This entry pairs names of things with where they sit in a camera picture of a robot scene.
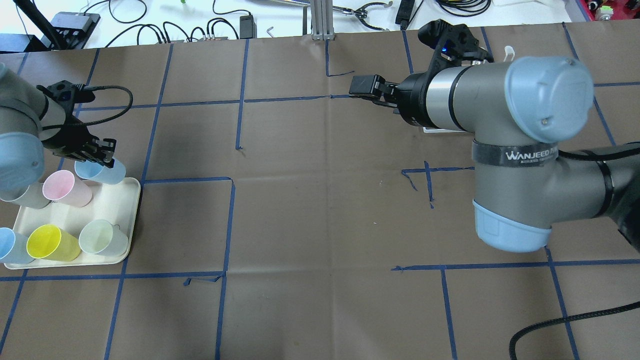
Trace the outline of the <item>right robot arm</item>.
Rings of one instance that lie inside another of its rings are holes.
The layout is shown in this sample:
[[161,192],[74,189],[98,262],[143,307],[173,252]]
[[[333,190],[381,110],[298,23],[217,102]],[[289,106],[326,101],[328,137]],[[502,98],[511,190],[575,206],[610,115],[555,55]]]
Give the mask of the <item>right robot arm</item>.
[[355,75],[349,95],[391,108],[409,125],[473,134],[475,229],[489,246],[534,252],[555,223],[608,217],[639,248],[639,144],[558,148],[585,127],[594,100],[579,60],[444,61],[400,83]]

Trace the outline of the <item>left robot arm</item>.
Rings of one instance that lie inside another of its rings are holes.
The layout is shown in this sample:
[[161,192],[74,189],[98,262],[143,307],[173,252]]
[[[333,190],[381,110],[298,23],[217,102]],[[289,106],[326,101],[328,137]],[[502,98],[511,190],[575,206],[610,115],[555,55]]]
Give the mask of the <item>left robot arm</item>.
[[103,86],[61,80],[34,86],[6,64],[0,68],[0,189],[20,191],[45,171],[45,150],[103,167],[115,165],[116,140],[100,139],[74,115],[77,104],[95,100]]

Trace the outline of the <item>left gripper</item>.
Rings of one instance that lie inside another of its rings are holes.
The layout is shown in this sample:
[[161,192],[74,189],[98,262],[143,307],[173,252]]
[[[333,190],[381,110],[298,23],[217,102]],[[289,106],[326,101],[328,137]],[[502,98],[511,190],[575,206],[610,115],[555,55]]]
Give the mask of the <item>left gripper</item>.
[[53,129],[50,125],[43,126],[44,148],[57,157],[87,161],[112,169],[115,165],[113,153],[117,140],[107,137],[99,139],[90,134],[87,126],[80,123],[82,122],[71,114],[65,117],[62,127]]

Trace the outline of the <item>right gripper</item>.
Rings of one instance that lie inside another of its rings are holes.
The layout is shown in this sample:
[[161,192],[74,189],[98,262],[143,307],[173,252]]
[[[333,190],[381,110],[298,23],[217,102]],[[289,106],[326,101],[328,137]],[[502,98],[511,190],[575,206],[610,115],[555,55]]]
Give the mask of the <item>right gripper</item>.
[[352,77],[349,95],[363,99],[380,99],[395,108],[395,113],[412,126],[430,127],[426,109],[428,75],[413,73],[400,83],[393,83],[378,74]]

